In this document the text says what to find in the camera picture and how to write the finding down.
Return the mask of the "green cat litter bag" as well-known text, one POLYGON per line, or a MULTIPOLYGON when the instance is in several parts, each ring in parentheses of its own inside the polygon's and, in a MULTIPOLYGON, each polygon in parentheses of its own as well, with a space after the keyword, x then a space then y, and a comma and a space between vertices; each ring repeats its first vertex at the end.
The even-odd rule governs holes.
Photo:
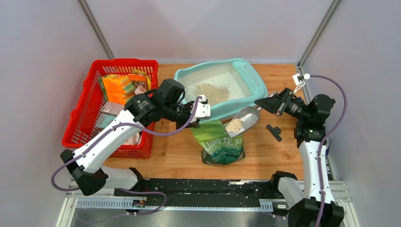
POLYGON ((207 165, 229 165, 245 158, 243 137, 231 138, 219 120, 201 123, 191 132, 202 148, 201 159, 207 165))

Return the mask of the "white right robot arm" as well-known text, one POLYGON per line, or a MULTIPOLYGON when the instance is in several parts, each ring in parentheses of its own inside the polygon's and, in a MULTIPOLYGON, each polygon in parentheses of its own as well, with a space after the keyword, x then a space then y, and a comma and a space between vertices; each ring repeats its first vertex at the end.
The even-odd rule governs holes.
POLYGON ((344 209, 332 195, 325 154, 327 149, 325 120, 336 101, 318 94, 309 104, 298 99, 289 88, 270 97, 257 99, 257 106, 280 116, 287 113, 298 121, 294 137, 302 157, 304 189, 295 187, 294 179, 281 176, 270 184, 270 193, 288 202, 290 227, 339 227, 345 217, 344 209))

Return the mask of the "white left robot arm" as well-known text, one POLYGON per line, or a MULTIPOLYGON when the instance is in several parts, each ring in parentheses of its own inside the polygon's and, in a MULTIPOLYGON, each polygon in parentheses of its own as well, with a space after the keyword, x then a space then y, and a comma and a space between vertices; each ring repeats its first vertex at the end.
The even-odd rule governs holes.
POLYGON ((210 117, 211 107, 205 95, 181 104, 184 86, 174 79, 165 79, 159 88, 135 95, 117 117, 92 140, 75 151, 61 153, 63 165, 52 175, 54 188, 70 192, 71 188, 56 185, 55 177, 67 168, 83 195, 90 196, 103 188, 124 188, 131 195, 144 192, 144 183, 134 168, 127 170, 103 166, 124 142, 143 132, 171 136, 185 128, 198 128, 199 121, 210 117))

